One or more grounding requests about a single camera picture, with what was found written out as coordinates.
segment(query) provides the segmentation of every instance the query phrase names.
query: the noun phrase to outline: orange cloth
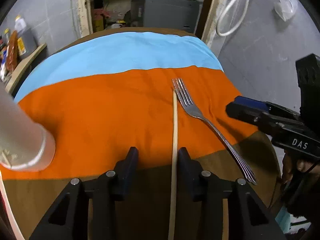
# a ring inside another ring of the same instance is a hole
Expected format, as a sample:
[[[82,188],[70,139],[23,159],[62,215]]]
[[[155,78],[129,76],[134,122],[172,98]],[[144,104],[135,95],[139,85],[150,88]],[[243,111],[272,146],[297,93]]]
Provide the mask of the orange cloth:
[[[171,163],[172,78],[181,77],[204,116],[231,144],[257,129],[231,119],[226,105],[240,95],[220,70],[186,68],[130,70],[76,78],[39,88],[21,108],[56,139],[51,165],[40,172],[1,169],[4,179],[62,179],[99,175],[139,150],[139,168]],[[192,158],[225,147],[202,121],[178,107],[178,147]]]

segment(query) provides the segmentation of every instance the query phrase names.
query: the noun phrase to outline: bottle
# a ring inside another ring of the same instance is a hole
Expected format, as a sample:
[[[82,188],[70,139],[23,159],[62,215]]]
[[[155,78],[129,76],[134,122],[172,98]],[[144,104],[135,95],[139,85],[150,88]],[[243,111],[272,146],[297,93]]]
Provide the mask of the bottle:
[[[44,170],[54,157],[54,137],[27,116],[4,87],[0,82],[0,164],[13,171]]]
[[[0,36],[0,51],[5,47],[5,43],[2,40],[2,36]]]
[[[9,43],[9,39],[10,39],[10,30],[9,30],[9,28],[5,29],[4,36],[5,36],[5,42],[8,44]]]
[[[37,48],[31,29],[25,20],[18,15],[15,19],[14,29],[18,33],[18,51],[21,59],[28,57]]]

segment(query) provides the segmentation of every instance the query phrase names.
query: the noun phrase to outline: wooden shelf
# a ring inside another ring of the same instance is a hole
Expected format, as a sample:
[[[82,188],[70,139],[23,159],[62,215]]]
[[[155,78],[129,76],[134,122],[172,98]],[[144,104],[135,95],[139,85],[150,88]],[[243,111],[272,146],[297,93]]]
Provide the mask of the wooden shelf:
[[[47,46],[47,44],[41,44],[34,52],[32,52],[28,57],[26,57],[25,59],[23,59],[15,68],[15,70],[12,72],[12,76],[9,80],[9,82],[7,83],[6,87],[5,87],[5,91],[7,91],[7,93],[12,93],[12,91],[15,89],[15,87],[17,86],[20,78],[22,77],[22,75],[24,74],[24,72],[26,71],[26,69],[31,65],[31,63],[33,62],[33,60],[36,58],[36,56],[39,55],[39,53]]]

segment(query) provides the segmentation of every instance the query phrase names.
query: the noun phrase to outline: fork tines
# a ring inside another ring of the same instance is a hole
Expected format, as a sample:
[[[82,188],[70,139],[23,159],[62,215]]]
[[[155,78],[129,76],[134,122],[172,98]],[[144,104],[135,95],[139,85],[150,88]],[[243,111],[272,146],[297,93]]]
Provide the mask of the fork tines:
[[[192,105],[193,102],[192,102],[191,96],[188,92],[188,89],[184,85],[182,78],[172,79],[172,83],[180,103],[185,106]]]

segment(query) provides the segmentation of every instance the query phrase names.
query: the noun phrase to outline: white cable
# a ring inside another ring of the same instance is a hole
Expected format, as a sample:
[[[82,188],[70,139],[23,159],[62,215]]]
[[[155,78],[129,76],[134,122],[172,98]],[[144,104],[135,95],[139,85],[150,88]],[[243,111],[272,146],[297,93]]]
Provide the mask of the white cable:
[[[241,25],[241,23],[243,22],[244,20],[244,17],[247,13],[247,10],[248,10],[248,6],[249,6],[249,1],[250,0],[245,0],[245,5],[244,5],[244,11],[242,13],[242,16],[240,18],[240,20],[236,23],[235,26],[233,26],[232,29],[230,29],[228,32],[226,33],[221,33],[219,31],[219,27],[220,27],[220,24],[223,20],[223,18],[225,17],[225,15],[227,14],[227,12],[230,10],[230,8],[233,6],[233,4],[236,2],[236,0],[231,0],[230,3],[226,6],[226,8],[223,10],[222,14],[220,15],[219,19],[218,19],[218,22],[217,22],[217,25],[216,25],[216,33],[217,35],[221,36],[221,37],[225,37],[225,36],[228,36],[230,35],[231,33],[233,33],[236,29],[239,28],[239,26]]]

